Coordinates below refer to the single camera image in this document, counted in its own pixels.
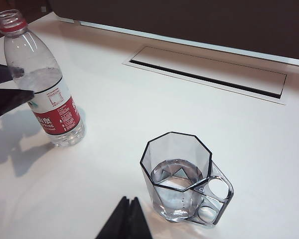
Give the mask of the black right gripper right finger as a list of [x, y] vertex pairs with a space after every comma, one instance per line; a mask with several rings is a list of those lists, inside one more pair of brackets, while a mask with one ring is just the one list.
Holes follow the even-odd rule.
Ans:
[[131, 202], [131, 238], [151, 239], [151, 233], [137, 197]]

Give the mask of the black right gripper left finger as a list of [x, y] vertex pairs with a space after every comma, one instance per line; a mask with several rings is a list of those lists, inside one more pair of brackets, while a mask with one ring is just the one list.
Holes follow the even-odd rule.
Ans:
[[130, 200], [123, 196], [96, 239], [125, 239], [128, 236]]

